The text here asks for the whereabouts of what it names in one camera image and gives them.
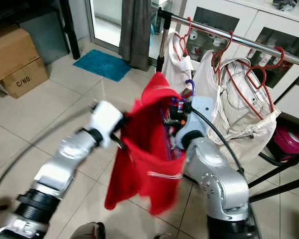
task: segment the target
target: white jacket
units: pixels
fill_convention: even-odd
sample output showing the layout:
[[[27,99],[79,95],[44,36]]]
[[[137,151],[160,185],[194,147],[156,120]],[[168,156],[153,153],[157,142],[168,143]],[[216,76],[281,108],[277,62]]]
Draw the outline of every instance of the white jacket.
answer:
[[[193,70],[193,66],[189,56],[183,57],[183,52],[179,45],[179,38],[176,34],[178,34],[177,31],[168,35],[165,45],[162,73],[169,85],[176,92],[181,93],[186,88],[192,90],[191,84],[185,84],[185,81],[191,79],[191,70]],[[175,46],[181,61],[178,59],[173,45]]]
[[[221,65],[221,84],[211,67],[212,51],[207,51],[194,75],[196,95],[212,97],[214,111],[212,122],[235,152],[242,164],[254,159],[266,146],[276,129],[276,118],[280,111],[274,107],[271,112],[268,97],[264,88],[255,89],[246,78],[248,67],[237,59],[224,61]],[[225,66],[227,65],[234,82],[248,102],[263,119],[260,119],[242,99],[234,87]],[[250,73],[256,85],[260,85],[257,77]],[[221,152],[232,163],[234,162],[223,142],[210,128],[207,136],[214,141]]]

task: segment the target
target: metal rail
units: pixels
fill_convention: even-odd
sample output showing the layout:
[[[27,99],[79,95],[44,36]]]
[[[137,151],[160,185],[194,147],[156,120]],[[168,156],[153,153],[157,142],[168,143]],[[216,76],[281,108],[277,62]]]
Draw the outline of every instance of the metal rail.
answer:
[[[167,18],[170,18],[169,22],[170,21],[175,21],[175,22],[181,23],[183,25],[187,25],[187,26],[189,26],[189,23],[190,23],[189,20],[187,20],[186,18],[174,15],[170,12],[163,11],[161,9],[158,10],[158,16],[164,18],[165,21],[166,21]],[[231,35],[229,34],[229,32],[222,31],[222,30],[219,30],[217,28],[214,28],[214,27],[211,27],[211,26],[208,26],[208,25],[205,25],[205,24],[198,23],[196,21],[192,21],[191,24],[192,24],[192,28],[194,28],[194,29],[197,29],[197,30],[200,30],[200,31],[203,31],[203,32],[207,32],[207,33],[210,33],[210,34],[222,37],[222,38],[226,38],[226,39],[231,38]],[[272,56],[276,56],[276,57],[281,56],[281,52],[274,49],[274,48],[268,47],[266,45],[263,45],[263,44],[260,44],[260,43],[257,43],[257,42],[251,41],[251,40],[248,40],[248,39],[240,37],[240,36],[235,36],[234,35],[233,36],[233,42],[236,42],[238,44],[254,48],[254,49],[259,50],[261,52],[268,53]],[[285,52],[285,61],[288,61],[290,63],[294,63],[294,64],[299,65],[299,57],[291,55],[287,52]]]

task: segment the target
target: clothing rack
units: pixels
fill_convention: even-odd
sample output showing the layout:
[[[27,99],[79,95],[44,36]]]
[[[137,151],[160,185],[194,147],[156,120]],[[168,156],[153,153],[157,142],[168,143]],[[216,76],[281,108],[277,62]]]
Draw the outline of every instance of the clothing rack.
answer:
[[[168,30],[170,28],[171,21],[175,21],[175,22],[178,22],[178,23],[181,23],[181,24],[184,24],[184,25],[188,25],[188,26],[190,25],[190,21],[187,20],[186,18],[174,15],[171,12],[164,11],[161,8],[158,9],[157,15],[158,15],[158,17],[164,18],[163,36],[162,36],[162,40],[161,40],[161,44],[160,44],[159,56],[157,58],[157,65],[156,65],[156,71],[161,72],[162,67],[163,67],[163,63],[164,63],[164,47],[165,47],[165,42],[166,42],[166,39],[167,39],[167,36],[168,36]],[[217,28],[214,28],[214,27],[211,27],[211,26],[208,26],[208,25],[205,25],[205,24],[201,24],[201,23],[192,21],[191,27],[194,28],[194,29],[203,31],[203,32],[207,32],[207,33],[219,36],[219,37],[229,39],[229,40],[231,39],[231,35],[230,35],[229,32],[222,31],[222,30],[219,30]],[[268,47],[266,45],[259,44],[257,42],[248,40],[248,39],[243,38],[243,37],[233,35],[232,41],[236,42],[238,44],[244,45],[244,46],[254,48],[254,49],[259,50],[261,52],[268,53],[272,56],[281,57],[281,52],[280,51],[278,51],[274,48]],[[299,65],[299,57],[291,55],[287,52],[285,52],[284,60],[288,61],[290,63],[294,63],[294,64]],[[249,186],[249,188],[252,188],[252,187],[260,184],[261,182],[264,182],[268,178],[271,178],[274,175],[276,175],[276,174],[278,174],[278,173],[280,173],[280,172],[282,172],[282,171],[284,171],[284,170],[286,170],[286,169],[288,169],[292,166],[295,166],[298,163],[299,163],[299,154],[297,156],[295,156],[293,159],[291,159],[290,161],[288,161],[287,163],[284,163],[283,165],[273,169],[272,171],[266,173],[265,175],[261,176],[260,178],[256,179],[255,181],[249,183],[248,186]],[[190,177],[188,177],[186,175],[184,175],[184,176],[187,179],[193,181],[193,179],[191,179]],[[265,199],[265,198],[268,198],[268,197],[271,197],[271,196],[274,196],[274,195],[277,195],[277,194],[280,194],[280,193],[283,193],[283,192],[286,192],[286,191],[290,191],[290,190],[296,189],[298,187],[299,187],[299,179],[295,180],[293,182],[287,183],[285,185],[279,186],[275,189],[268,190],[266,192],[254,195],[250,198],[250,202],[256,202],[258,200],[262,200],[262,199]]]
[[[168,36],[168,30],[170,28],[170,22],[174,21],[174,22],[178,22],[178,23],[181,23],[183,25],[189,26],[190,21],[186,18],[174,15],[171,12],[164,11],[161,8],[158,9],[157,16],[164,19],[163,36],[162,36],[162,40],[161,40],[161,44],[160,44],[159,56],[157,58],[157,67],[156,67],[156,71],[161,72],[162,66],[163,66],[163,63],[164,63],[164,46],[165,46],[165,42],[166,42],[166,39],[167,39],[167,36]],[[230,35],[229,32],[222,31],[222,30],[219,30],[217,28],[214,28],[214,27],[211,27],[211,26],[208,26],[208,25],[205,25],[205,24],[201,24],[201,23],[196,22],[196,21],[192,21],[191,27],[194,28],[194,29],[203,31],[203,32],[210,33],[212,35],[222,37],[222,38],[226,38],[226,39],[231,38],[231,35]],[[268,53],[272,56],[281,57],[281,52],[280,51],[278,51],[274,48],[268,47],[266,45],[248,40],[248,39],[240,37],[240,36],[233,35],[232,41],[236,42],[240,45],[248,46],[248,47],[254,48],[256,50],[259,50],[261,52]],[[288,52],[285,52],[284,60],[288,61],[290,63],[294,63],[296,65],[299,65],[299,57],[291,55]]]

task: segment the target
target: blue mat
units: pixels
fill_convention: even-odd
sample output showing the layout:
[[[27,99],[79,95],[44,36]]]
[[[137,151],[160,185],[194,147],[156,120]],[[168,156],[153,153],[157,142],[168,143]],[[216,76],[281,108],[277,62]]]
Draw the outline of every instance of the blue mat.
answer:
[[[98,50],[90,51],[73,65],[116,82],[131,69],[124,60]]]

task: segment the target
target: clothes hanger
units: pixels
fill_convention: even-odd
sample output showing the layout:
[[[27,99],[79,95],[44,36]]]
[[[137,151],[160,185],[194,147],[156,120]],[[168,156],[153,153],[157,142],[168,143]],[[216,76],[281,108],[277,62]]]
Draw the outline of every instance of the clothes hanger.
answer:
[[[190,31],[191,31],[192,20],[191,20],[190,17],[188,17],[187,19],[189,20],[189,28],[188,28],[187,33],[186,33],[183,37],[181,37],[178,33],[175,33],[175,34],[174,34],[175,36],[177,36],[177,37],[179,38],[179,46],[180,46],[180,49],[182,50],[182,56],[183,56],[183,55],[188,56],[188,51],[187,51],[187,48],[186,48],[186,38],[189,36]],[[176,55],[177,55],[178,60],[181,61],[181,57],[180,57],[180,55],[178,54],[177,49],[176,49],[176,47],[175,47],[174,44],[173,44],[173,48],[174,48],[174,51],[175,51],[175,53],[176,53]]]
[[[220,72],[221,58],[222,58],[223,53],[228,49],[228,47],[230,46],[230,44],[231,44],[231,42],[232,42],[232,40],[233,40],[233,31],[230,31],[229,33],[230,33],[230,35],[231,35],[231,38],[230,38],[230,40],[229,40],[227,46],[226,46],[223,50],[221,50],[220,52],[213,52],[213,57],[212,57],[212,60],[211,60],[211,65],[212,65],[212,67],[213,67],[214,73],[215,73],[215,74],[217,73],[217,76],[218,76],[218,85],[220,85],[220,81],[221,81],[221,72]],[[270,97],[268,88],[267,88],[267,86],[266,86],[266,80],[267,80],[266,69],[275,69],[275,68],[277,68],[278,66],[280,66],[280,65],[283,63],[284,58],[285,58],[285,51],[284,51],[284,49],[283,49],[282,47],[276,46],[275,49],[277,49],[277,50],[279,50],[279,51],[281,52],[281,59],[280,59],[280,61],[279,61],[276,65],[274,65],[274,66],[269,66],[269,65],[267,64],[267,65],[265,65],[264,67],[261,67],[261,66],[253,66],[253,67],[252,67],[252,66],[250,66],[249,64],[247,64],[246,62],[243,62],[243,61],[241,61],[241,60],[237,60],[238,62],[240,62],[240,63],[242,63],[242,64],[244,64],[245,66],[248,67],[248,71],[247,71],[247,73],[246,73],[246,77],[247,77],[247,79],[250,81],[250,83],[253,85],[253,87],[254,87],[255,89],[257,89],[257,90],[259,90],[261,87],[264,87],[265,92],[266,92],[267,97],[268,97],[269,104],[270,104],[271,112],[274,111],[274,104],[273,104],[273,102],[272,102],[272,99],[271,99],[271,97]],[[216,59],[219,59],[217,67],[215,67],[215,60],[216,60]],[[251,108],[251,110],[252,110],[252,111],[253,111],[253,112],[254,112],[254,113],[255,113],[255,114],[262,120],[262,119],[263,119],[262,116],[256,111],[256,109],[255,109],[255,108],[251,105],[251,103],[244,97],[244,95],[241,93],[241,91],[240,91],[239,88],[237,87],[237,85],[236,85],[236,83],[235,83],[235,81],[234,81],[234,79],[233,79],[231,73],[229,72],[228,66],[225,66],[225,68],[226,68],[226,71],[227,71],[227,73],[228,73],[228,75],[229,75],[229,77],[230,77],[230,80],[232,81],[232,83],[233,83],[235,89],[237,90],[237,92],[239,93],[239,95],[243,98],[243,100],[244,100],[245,103]],[[254,81],[251,79],[251,77],[250,77],[250,75],[249,75],[250,72],[251,72],[252,70],[254,70],[254,69],[259,69],[259,70],[261,70],[262,73],[263,73],[263,80],[262,80],[262,82],[261,82],[261,84],[260,84],[259,86],[257,86],[257,85],[254,83]]]

